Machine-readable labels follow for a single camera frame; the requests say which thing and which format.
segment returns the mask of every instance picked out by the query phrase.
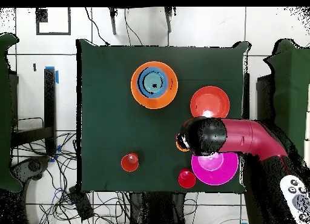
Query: remote control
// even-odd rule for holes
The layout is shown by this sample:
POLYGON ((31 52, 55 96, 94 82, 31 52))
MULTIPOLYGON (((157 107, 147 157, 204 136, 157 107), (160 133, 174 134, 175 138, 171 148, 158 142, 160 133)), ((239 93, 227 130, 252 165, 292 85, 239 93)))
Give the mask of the remote control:
POLYGON ((310 224, 310 199, 303 182, 287 175, 280 181, 280 188, 296 223, 310 224))

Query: dark green tablecloth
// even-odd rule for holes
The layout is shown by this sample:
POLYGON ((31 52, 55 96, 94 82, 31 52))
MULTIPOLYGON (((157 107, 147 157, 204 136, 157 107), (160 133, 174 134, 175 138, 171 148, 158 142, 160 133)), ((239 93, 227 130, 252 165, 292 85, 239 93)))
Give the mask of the dark green tablecloth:
POLYGON ((228 117, 241 117, 247 42, 234 48, 98 47, 80 42, 84 191, 244 192, 239 170, 224 185, 209 186, 197 180, 193 188, 183 189, 177 178, 182 168, 191 169, 191 154, 176 148, 175 135, 192 117, 192 95, 204 86, 223 89, 230 99, 228 117), (144 108, 131 94, 134 71, 148 61, 169 65, 179 82, 175 99, 158 110, 144 108), (129 152, 139 156, 133 173, 120 165, 129 152))
POLYGON ((275 124, 285 132, 303 157, 310 83, 310 49, 300 48, 293 41, 282 39, 276 43, 273 54, 265 61, 271 66, 275 80, 275 124))

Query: small red cup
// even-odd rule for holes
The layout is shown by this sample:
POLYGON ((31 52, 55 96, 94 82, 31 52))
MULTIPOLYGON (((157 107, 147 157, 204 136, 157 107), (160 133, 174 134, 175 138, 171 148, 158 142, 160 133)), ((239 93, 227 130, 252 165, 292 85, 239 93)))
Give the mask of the small red cup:
POLYGON ((189 169, 182 169, 179 173, 179 184, 182 188, 192 188, 196 183, 195 175, 189 169))
POLYGON ((138 155, 135 153, 129 153, 124 156, 120 162, 122 168, 129 173, 135 171, 138 168, 139 160, 138 155))

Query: pink bowl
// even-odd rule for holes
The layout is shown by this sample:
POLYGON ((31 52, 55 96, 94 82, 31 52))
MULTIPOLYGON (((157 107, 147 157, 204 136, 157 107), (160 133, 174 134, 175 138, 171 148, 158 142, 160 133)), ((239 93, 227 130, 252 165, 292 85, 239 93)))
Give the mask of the pink bowl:
POLYGON ((212 158, 192 156, 191 166, 196 177, 208 185, 229 182, 238 170, 238 155, 233 152, 215 153, 212 158))

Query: tile floor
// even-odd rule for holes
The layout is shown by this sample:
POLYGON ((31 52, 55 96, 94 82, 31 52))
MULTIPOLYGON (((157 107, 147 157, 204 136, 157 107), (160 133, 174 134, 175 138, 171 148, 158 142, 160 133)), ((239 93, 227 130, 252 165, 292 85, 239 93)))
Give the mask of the tile floor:
MULTIPOLYGON (((48 9, 48 23, 41 23, 40 29, 45 31, 68 30, 65 25, 66 8, 48 9)), ((99 28, 101 37, 111 45, 129 45, 125 18, 131 29, 140 37, 144 45, 167 46, 167 23, 163 7, 134 8, 118 10, 116 16, 117 35, 112 34, 110 12, 107 8, 87 8, 90 18, 99 28)), ((172 32, 169 35, 171 46, 196 47, 231 47, 236 42, 248 41, 252 44, 248 57, 250 73, 250 118, 256 113, 256 80, 259 76, 269 74, 269 67, 263 58, 272 52, 275 42, 280 38, 291 38, 301 46, 310 43, 309 24, 307 18, 298 15, 296 8, 284 7, 177 7, 176 15, 171 18, 172 32)), ((139 45, 137 37, 130 31, 132 45, 139 45)), ((17 35, 19 42, 8 49, 8 62, 12 70, 19 75, 18 110, 19 119, 26 117, 44 117, 43 104, 43 69, 54 66, 59 70, 59 83, 56 84, 57 96, 57 134, 75 134, 76 131, 76 46, 75 39, 88 39, 97 45, 104 42, 98 35, 94 24, 87 18, 84 8, 71 8, 71 35, 36 35, 34 8, 2 8, 0 9, 0 33, 10 32, 17 35)), ((20 128, 40 127, 40 120, 20 121, 20 128)), ((58 138, 58 144, 64 136, 58 138)), ((71 143, 65 147, 74 151, 71 143)), ((14 163, 29 156, 29 152, 14 150, 14 163)), ((70 162, 72 170, 66 170, 68 184, 76 181, 76 162, 70 162)), ((60 186, 59 169, 55 163, 49 163, 48 170, 54 178, 54 184, 60 186)), ((112 215, 120 212, 119 205, 114 206, 115 193, 91 193, 90 201, 99 215, 112 215)), ((27 214, 30 224, 39 224, 43 212, 50 207, 54 197, 51 176, 44 173, 41 180, 30 183, 27 193, 27 214)), ((197 210, 192 200, 184 206, 186 224, 240 224, 247 222, 245 201, 238 194, 205 194, 189 193, 187 198, 197 198, 197 210)), ((94 217, 90 222, 81 223, 79 219, 72 224, 108 224, 94 217)), ((58 221, 55 224, 68 224, 58 221)))

